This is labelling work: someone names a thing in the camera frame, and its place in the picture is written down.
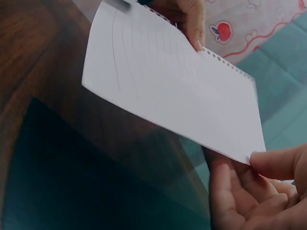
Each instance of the apple print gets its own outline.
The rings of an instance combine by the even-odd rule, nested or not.
[[[232,28],[229,22],[219,22],[217,25],[210,25],[209,29],[215,36],[215,41],[221,44],[228,43],[233,35]]]
[[[298,6],[299,6],[299,8],[300,8],[301,11],[303,11],[304,9],[306,9],[304,0],[299,0],[299,1],[298,1]]]

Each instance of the finger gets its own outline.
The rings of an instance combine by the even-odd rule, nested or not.
[[[273,216],[287,208],[288,197],[285,193],[276,194],[266,201],[258,205],[258,207],[253,211],[252,216]]]
[[[178,7],[186,14],[186,36],[197,51],[203,50],[204,2],[202,0],[179,0]]]
[[[236,203],[231,191],[230,169],[222,158],[211,161],[210,206],[217,229],[240,229],[245,223],[236,212]]]
[[[268,224],[268,220],[286,209],[287,200],[287,195],[280,193],[259,204],[244,226],[245,229],[260,229],[260,223]]]
[[[278,180],[272,180],[271,183],[279,193],[285,193],[287,195],[288,197],[287,208],[293,207],[299,202],[299,195],[294,185],[281,182]]]
[[[228,157],[225,157],[219,153],[216,153],[212,150],[207,150],[205,152],[206,161],[208,163],[210,172],[214,170],[216,164],[223,162],[229,167],[230,181],[231,181],[231,192],[235,199],[236,209],[238,214],[248,218],[252,211],[257,207],[258,202],[256,199],[248,193],[242,186],[238,178],[238,175],[232,165],[233,160],[230,160]]]
[[[250,164],[261,175],[278,180],[294,179],[294,171],[301,147],[252,153]]]
[[[265,178],[254,172],[250,166],[236,161],[233,162],[233,165],[242,187],[249,192],[258,203],[262,203],[278,194],[275,187]]]
[[[300,230],[306,229],[307,226],[307,200],[299,202],[292,208],[280,212],[278,215],[259,222],[255,228],[257,230]]]

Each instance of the dark wood surface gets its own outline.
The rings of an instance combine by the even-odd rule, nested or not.
[[[84,0],[83,7],[91,8],[90,2]],[[186,174],[189,184],[184,186],[191,187],[205,210],[207,193],[176,135],[81,86],[90,25],[71,0],[0,0],[0,208],[19,129],[31,99],[37,97],[153,186],[165,188]],[[152,136],[154,141],[145,145]],[[153,147],[161,137],[169,150]],[[142,146],[142,151],[124,151],[131,145]],[[170,156],[177,161],[148,173],[153,161],[159,166]]]

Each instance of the patterned fabric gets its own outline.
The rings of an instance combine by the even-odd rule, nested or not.
[[[301,15],[305,1],[205,0],[206,46],[237,64]]]

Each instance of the white lined paper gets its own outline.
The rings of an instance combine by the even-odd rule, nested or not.
[[[265,151],[254,82],[209,50],[195,52],[164,18],[102,2],[83,86],[111,103],[239,162]]]

